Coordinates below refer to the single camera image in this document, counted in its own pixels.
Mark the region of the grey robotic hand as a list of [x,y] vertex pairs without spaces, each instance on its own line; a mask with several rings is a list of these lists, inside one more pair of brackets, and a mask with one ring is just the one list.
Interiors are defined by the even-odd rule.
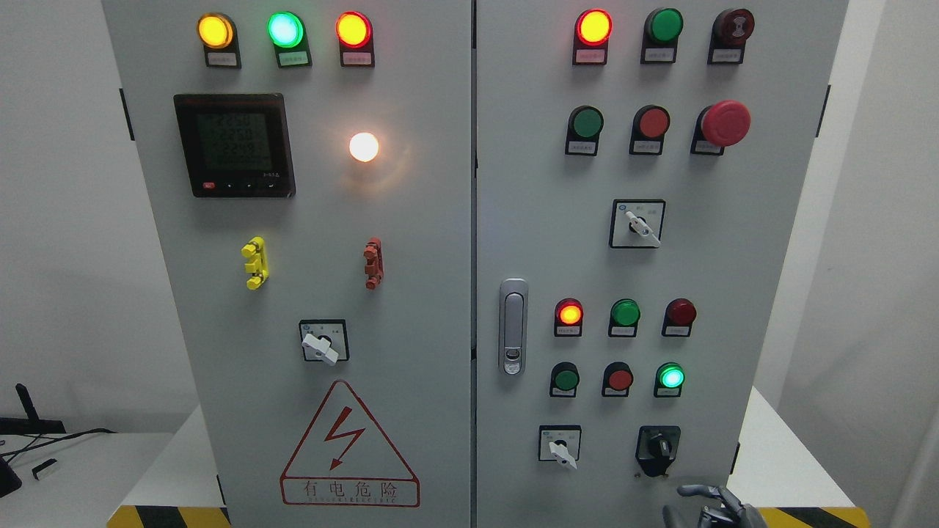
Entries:
[[721,502],[720,507],[702,507],[697,527],[768,527],[758,508],[741,502],[725,487],[693,484],[679,485],[680,496],[704,496]]

